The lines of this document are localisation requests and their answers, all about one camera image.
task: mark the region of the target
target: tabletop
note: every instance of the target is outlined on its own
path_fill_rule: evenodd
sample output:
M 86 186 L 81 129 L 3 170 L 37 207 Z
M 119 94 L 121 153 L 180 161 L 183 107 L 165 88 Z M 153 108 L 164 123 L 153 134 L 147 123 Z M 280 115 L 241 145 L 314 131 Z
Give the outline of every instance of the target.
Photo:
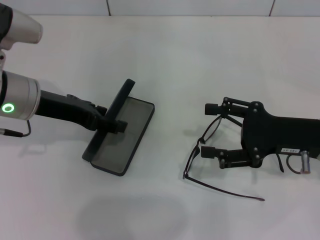
M 0 238 L 11 240 L 319 239 L 320 162 L 293 174 L 269 155 L 260 168 L 220 169 L 196 158 L 191 174 L 265 202 L 183 180 L 213 120 L 206 103 L 260 101 L 277 116 L 320 118 L 320 18 L 34 16 L 37 45 L 16 43 L 4 69 L 41 89 L 109 107 L 126 79 L 155 113 L 127 173 L 82 159 L 94 133 L 43 116 L 27 138 L 0 136 Z M 27 131 L 21 120 L 1 128 Z M 239 149 L 227 120 L 209 144 Z M 301 166 L 298 157 L 292 166 Z

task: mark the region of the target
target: white wall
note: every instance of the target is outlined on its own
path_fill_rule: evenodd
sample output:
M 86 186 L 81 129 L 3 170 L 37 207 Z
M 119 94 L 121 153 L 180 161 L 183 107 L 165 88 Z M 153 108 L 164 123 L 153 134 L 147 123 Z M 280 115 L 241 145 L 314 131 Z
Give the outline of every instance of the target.
M 109 15 L 107 0 L 1 0 L 30 15 Z
M 268 16 L 273 0 L 108 0 L 113 16 Z
M 275 0 L 272 16 L 320 16 L 320 0 Z

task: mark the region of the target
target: green led ring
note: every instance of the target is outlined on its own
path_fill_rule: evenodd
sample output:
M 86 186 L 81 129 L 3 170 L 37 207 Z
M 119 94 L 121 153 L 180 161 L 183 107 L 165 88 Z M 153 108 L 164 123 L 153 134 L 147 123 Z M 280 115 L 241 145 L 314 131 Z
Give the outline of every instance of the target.
M 12 113 L 15 110 L 15 106 L 11 103 L 6 103 L 2 106 L 2 111 L 5 113 Z

